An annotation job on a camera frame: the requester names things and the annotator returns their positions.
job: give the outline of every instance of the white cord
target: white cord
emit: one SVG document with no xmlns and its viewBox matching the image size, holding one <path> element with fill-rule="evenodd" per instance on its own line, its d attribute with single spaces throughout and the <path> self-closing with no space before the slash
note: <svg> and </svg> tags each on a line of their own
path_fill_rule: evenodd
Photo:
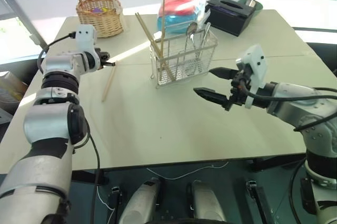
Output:
<svg viewBox="0 0 337 224">
<path fill-rule="evenodd" d="M 114 211 L 114 210 L 115 210 L 114 208 L 109 207 L 109 206 L 107 205 L 107 203 L 105 203 L 105 202 L 101 199 L 100 192 L 99 192 L 99 190 L 98 190 L 98 186 L 97 186 L 96 189 L 97 189 L 97 195 L 98 195 L 98 198 L 100 199 L 101 203 L 104 204 L 109 210 Z"/>
<path fill-rule="evenodd" d="M 107 220 L 107 223 L 106 223 L 106 224 L 109 224 L 109 222 L 110 222 L 110 219 L 111 219 L 111 217 L 112 217 L 112 214 L 114 213 L 114 211 L 115 211 L 115 209 L 113 209 L 113 210 L 112 210 L 112 212 L 111 212 L 111 214 L 110 214 L 110 217 L 109 217 L 109 220 Z"/>
<path fill-rule="evenodd" d="M 199 169 L 197 169 L 197 170 L 193 170 L 193 171 L 191 171 L 191 172 L 189 172 L 189 173 L 186 173 L 186 174 L 181 175 L 181 176 L 176 177 L 176 178 L 165 178 L 164 176 L 159 175 L 158 173 L 154 172 L 153 170 L 151 170 L 151 169 L 149 169 L 149 168 L 147 168 L 147 170 L 150 171 L 150 172 L 152 172 L 153 174 L 156 174 L 156 175 L 159 176 L 159 177 L 164 178 L 164 179 L 167 179 L 167 180 L 176 180 L 176 179 L 180 179 L 180 178 L 186 177 L 186 176 L 188 176 L 188 175 L 190 175 L 190 174 L 193 174 L 193 173 L 198 172 L 198 171 L 203 170 L 203 169 L 221 169 L 221 168 L 225 167 L 226 165 L 228 165 L 228 163 L 229 163 L 229 162 L 226 162 L 224 165 L 218 166 L 218 167 L 214 167 L 214 166 L 205 166 L 205 167 L 199 168 Z"/>
</svg>

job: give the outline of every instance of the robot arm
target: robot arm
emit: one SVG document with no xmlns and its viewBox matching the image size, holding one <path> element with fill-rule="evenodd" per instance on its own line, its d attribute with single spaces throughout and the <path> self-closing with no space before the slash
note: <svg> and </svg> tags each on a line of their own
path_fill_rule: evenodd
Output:
<svg viewBox="0 0 337 224">
<path fill-rule="evenodd" d="M 63 223 L 70 208 L 74 145 L 88 132 L 79 105 L 80 76 L 100 69 L 109 58 L 94 48 L 95 41 L 94 27 L 80 25 L 78 52 L 46 57 L 41 90 L 24 119 L 32 147 L 0 187 L 0 223 Z"/>
<path fill-rule="evenodd" d="M 227 111 L 233 104 L 258 106 L 294 126 L 307 148 L 305 167 L 309 185 L 306 183 L 305 191 L 316 208 L 311 213 L 317 214 L 318 223 L 337 223 L 337 104 L 325 98 L 293 98 L 320 95 L 314 88 L 264 83 L 266 61 L 258 45 L 249 48 L 236 64 L 238 70 L 223 67 L 210 70 L 219 78 L 232 79 L 229 98 L 208 88 L 194 91 Z"/>
</svg>

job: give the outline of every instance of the black cable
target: black cable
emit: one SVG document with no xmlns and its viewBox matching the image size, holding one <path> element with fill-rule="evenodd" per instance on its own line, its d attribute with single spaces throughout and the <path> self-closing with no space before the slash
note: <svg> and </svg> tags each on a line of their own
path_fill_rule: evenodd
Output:
<svg viewBox="0 0 337 224">
<path fill-rule="evenodd" d="M 87 144 L 87 142 L 89 141 L 90 139 L 90 126 L 89 126 L 89 123 L 88 121 L 85 119 L 85 123 L 86 123 L 86 126 L 87 126 L 87 133 L 86 133 L 86 139 L 84 140 L 84 142 L 80 145 L 77 145 L 74 147 L 74 149 L 79 149 L 79 148 L 82 148 L 84 145 Z"/>
<path fill-rule="evenodd" d="M 320 91 L 333 91 L 337 93 L 337 89 L 330 88 L 330 87 L 313 87 L 313 88 L 316 90 L 320 90 Z"/>
<path fill-rule="evenodd" d="M 115 220 L 114 220 L 114 224 L 117 224 L 118 223 L 118 206 L 115 207 Z"/>
<path fill-rule="evenodd" d="M 314 122 L 312 122 L 312 123 L 308 123 L 308 124 L 299 126 L 299 127 L 297 127 L 297 128 L 294 128 L 294 131 L 295 131 L 295 132 L 300 132 L 300 131 L 305 130 L 305 129 L 307 129 L 307 128 L 311 128 L 311 127 L 316 126 L 316 125 L 318 125 L 318 124 L 320 124 L 320 123 L 324 123 L 324 122 L 326 122 L 326 121 L 328 121 L 328 120 L 331 120 L 331 119 L 334 118 L 334 117 L 337 117 L 337 112 L 334 112 L 333 114 L 331 114 L 331 115 L 329 115 L 329 116 L 326 116 L 326 117 L 324 117 L 324 118 L 322 118 L 322 119 L 319 119 L 319 120 L 317 120 L 317 121 L 314 121 Z"/>
<path fill-rule="evenodd" d="M 295 206 L 294 206 L 294 201 L 293 201 L 293 186 L 294 186 L 295 177 L 296 177 L 297 173 L 299 172 L 301 166 L 304 164 L 304 162 L 305 162 L 305 158 L 303 160 L 301 160 L 299 162 L 299 164 L 296 166 L 296 168 L 294 170 L 294 173 L 293 173 L 293 175 L 290 178 L 289 190 L 288 190 L 288 198 L 289 198 L 289 204 L 290 204 L 291 212 L 293 213 L 293 216 L 294 216 L 297 224 L 301 224 L 301 221 L 300 221 L 299 216 L 297 215 L 297 212 L 296 212 L 296 209 L 295 209 Z"/>
<path fill-rule="evenodd" d="M 56 39 L 55 41 L 51 42 L 50 44 L 48 44 L 46 47 L 44 47 L 42 49 L 42 51 L 40 52 L 40 54 L 38 55 L 38 58 L 37 58 L 37 68 L 40 70 L 40 72 L 42 74 L 43 74 L 43 69 L 42 69 L 41 63 L 42 63 L 42 55 L 43 55 L 43 53 L 47 52 L 49 50 L 49 47 L 51 47 L 53 44 L 56 44 L 59 41 L 62 41 L 64 39 L 68 38 L 68 37 L 75 38 L 75 35 L 76 35 L 76 32 L 71 32 L 71 33 L 69 33 L 66 36 L 63 36 L 63 37 L 61 37 L 59 39 Z"/>
<path fill-rule="evenodd" d="M 300 96 L 300 97 L 270 97 L 264 95 L 258 95 L 251 93 L 247 87 L 244 80 L 240 81 L 241 90 L 247 96 L 253 97 L 254 99 L 269 100 L 269 101 L 297 101 L 297 100 L 308 100 L 308 99 L 337 99 L 334 95 L 312 95 L 312 96 Z"/>
<path fill-rule="evenodd" d="M 90 135 L 90 140 L 93 144 L 93 147 L 94 147 L 95 153 L 96 153 L 96 157 L 97 157 L 97 171 L 96 171 L 96 176 L 95 176 L 94 191 L 93 191 L 93 198 L 92 198 L 92 201 L 91 201 L 91 213 L 90 213 L 90 224 L 94 224 L 97 184 L 98 184 L 98 177 L 99 177 L 100 171 L 101 171 L 101 162 L 100 162 L 100 155 L 98 154 L 98 150 L 96 148 L 95 141 L 94 141 L 94 139 L 91 135 Z"/>
</svg>

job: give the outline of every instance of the sunlight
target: sunlight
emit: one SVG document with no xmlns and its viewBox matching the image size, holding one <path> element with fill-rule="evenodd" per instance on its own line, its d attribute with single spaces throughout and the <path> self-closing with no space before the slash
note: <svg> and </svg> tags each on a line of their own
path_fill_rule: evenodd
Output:
<svg viewBox="0 0 337 224">
<path fill-rule="evenodd" d="M 12 62 L 14 58 L 36 55 L 41 51 L 41 47 L 29 38 L 28 30 L 18 18 L 0 21 L 0 48 L 1 64 Z"/>
<path fill-rule="evenodd" d="M 57 33 L 60 31 L 64 21 L 66 20 L 66 16 L 64 17 L 52 17 L 45 19 L 36 19 L 33 21 L 34 26 L 37 31 L 43 36 L 44 40 L 47 43 L 51 43 Z"/>
<path fill-rule="evenodd" d="M 162 37 L 162 32 L 161 31 L 157 31 L 156 33 L 153 34 L 153 37 L 155 40 L 159 39 Z"/>
<path fill-rule="evenodd" d="M 337 1 L 257 0 L 263 9 L 275 9 L 292 27 L 337 28 Z"/>
<path fill-rule="evenodd" d="M 133 48 L 131 48 L 131 49 L 129 49 L 129 50 L 123 52 L 123 53 L 120 53 L 120 54 L 118 54 L 118 55 L 116 55 L 116 56 L 110 58 L 110 59 L 108 60 L 108 62 L 113 63 L 113 62 L 120 61 L 120 60 L 122 60 L 122 59 L 125 59 L 125 58 L 127 58 L 127 57 L 130 57 L 130 56 L 133 55 L 133 54 L 136 54 L 137 52 L 140 52 L 140 51 L 143 50 L 143 49 L 148 48 L 149 46 L 150 46 L 150 41 L 146 41 L 146 42 L 144 42 L 144 43 L 142 43 L 142 44 L 139 44 L 139 45 L 137 45 L 137 46 L 135 46 L 135 47 L 133 47 Z"/>
<path fill-rule="evenodd" d="M 295 30 L 306 43 L 337 44 L 337 33 Z"/>
<path fill-rule="evenodd" d="M 31 94 L 31 95 L 28 95 L 27 97 L 24 97 L 24 98 L 21 100 L 21 102 L 20 102 L 20 104 L 19 104 L 19 107 L 24 106 L 24 105 L 26 105 L 26 104 L 32 102 L 32 101 L 35 99 L 35 97 L 36 97 L 36 93 Z"/>
<path fill-rule="evenodd" d="M 123 9 L 123 15 L 134 15 L 138 12 L 140 15 L 158 14 L 160 3 L 144 5 L 138 7 L 128 7 Z"/>
</svg>

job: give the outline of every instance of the white table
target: white table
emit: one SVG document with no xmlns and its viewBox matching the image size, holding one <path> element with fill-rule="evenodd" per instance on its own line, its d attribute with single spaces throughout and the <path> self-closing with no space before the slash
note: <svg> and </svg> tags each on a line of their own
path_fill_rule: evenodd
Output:
<svg viewBox="0 0 337 224">
<path fill-rule="evenodd" d="M 193 91 L 193 87 L 208 87 L 229 95 L 230 81 L 207 74 L 156 89 L 150 80 L 146 37 L 134 16 L 126 19 L 129 31 L 97 43 L 112 56 L 134 53 L 118 63 L 106 101 L 102 103 L 101 96 L 111 68 L 84 75 L 80 83 L 81 105 L 102 168 L 305 152 L 301 135 L 264 109 L 233 106 L 226 112 Z M 144 19 L 155 30 L 155 16 Z M 77 25 L 76 17 L 67 18 L 58 36 L 76 30 Z M 334 75 L 276 11 L 262 11 L 239 37 L 212 31 L 219 45 L 211 68 L 236 68 L 240 52 L 260 43 L 269 65 L 266 81 L 337 87 Z M 54 45 L 48 55 L 71 49 L 75 42 L 68 39 Z M 0 144 L 0 174 L 8 173 L 29 150 L 23 119 L 41 82 L 37 73 Z M 96 157 L 88 143 L 73 156 L 73 170 L 94 168 Z"/>
</svg>

